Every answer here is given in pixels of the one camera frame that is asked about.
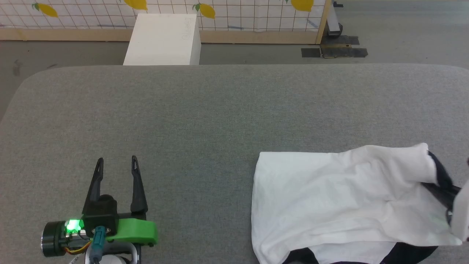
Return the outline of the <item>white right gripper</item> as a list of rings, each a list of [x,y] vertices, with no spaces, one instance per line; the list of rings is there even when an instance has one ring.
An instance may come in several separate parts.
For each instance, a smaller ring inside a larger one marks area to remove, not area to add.
[[[451,233],[462,242],[469,242],[469,180],[461,188],[452,186],[450,194],[452,199]]]

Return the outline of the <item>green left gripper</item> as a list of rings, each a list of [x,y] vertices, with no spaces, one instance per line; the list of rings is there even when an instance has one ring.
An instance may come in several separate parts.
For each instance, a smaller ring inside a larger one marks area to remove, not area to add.
[[[103,179],[104,159],[99,158],[95,166],[91,183],[87,192],[82,214],[85,215],[100,197],[100,184]],[[133,176],[133,193],[131,212],[133,214],[146,214],[148,204],[145,195],[139,162],[135,155],[131,158],[131,174]],[[117,233],[107,236],[106,240],[116,242],[129,242],[141,245],[156,245],[158,243],[158,230],[155,222],[136,218],[120,219]]]

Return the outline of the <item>white and black shirt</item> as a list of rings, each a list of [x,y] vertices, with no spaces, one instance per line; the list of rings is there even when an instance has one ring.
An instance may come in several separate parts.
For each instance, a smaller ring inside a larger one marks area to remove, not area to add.
[[[252,190],[254,253],[260,264],[281,264],[300,249],[318,264],[384,264],[399,242],[461,245],[424,183],[437,183],[426,143],[261,152]]]

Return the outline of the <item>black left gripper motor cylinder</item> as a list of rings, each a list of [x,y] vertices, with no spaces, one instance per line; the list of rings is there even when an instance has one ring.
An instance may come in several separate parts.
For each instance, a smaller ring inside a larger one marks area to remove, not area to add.
[[[41,236],[41,251],[44,257],[62,257],[69,251],[79,250],[88,240],[84,235],[69,234],[66,229],[67,221],[48,222]]]

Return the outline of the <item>white box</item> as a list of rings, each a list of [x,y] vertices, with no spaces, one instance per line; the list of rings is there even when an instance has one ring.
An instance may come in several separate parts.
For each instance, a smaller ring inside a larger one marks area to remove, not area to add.
[[[201,46],[197,15],[140,13],[123,65],[199,65]]]

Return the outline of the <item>lemon print partition panel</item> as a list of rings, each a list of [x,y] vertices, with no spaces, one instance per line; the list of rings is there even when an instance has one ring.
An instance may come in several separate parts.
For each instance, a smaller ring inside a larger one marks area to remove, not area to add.
[[[0,0],[0,40],[129,41],[144,14],[196,15],[203,43],[319,44],[333,0]]]

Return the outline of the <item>metal partition stand foot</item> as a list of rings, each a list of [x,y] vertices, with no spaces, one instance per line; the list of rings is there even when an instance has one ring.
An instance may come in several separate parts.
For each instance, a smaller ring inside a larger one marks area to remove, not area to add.
[[[343,4],[338,4],[336,0],[330,0],[330,8],[327,15],[327,36],[336,39],[342,35],[343,26],[339,22],[336,8],[342,8]]]

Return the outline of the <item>black floor base plate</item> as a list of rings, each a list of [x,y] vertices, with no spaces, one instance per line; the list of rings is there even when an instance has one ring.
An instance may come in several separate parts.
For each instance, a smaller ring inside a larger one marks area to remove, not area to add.
[[[357,36],[342,35],[338,37],[323,37],[318,47],[304,47],[300,49],[303,58],[365,58],[368,56],[366,48],[358,47]]]

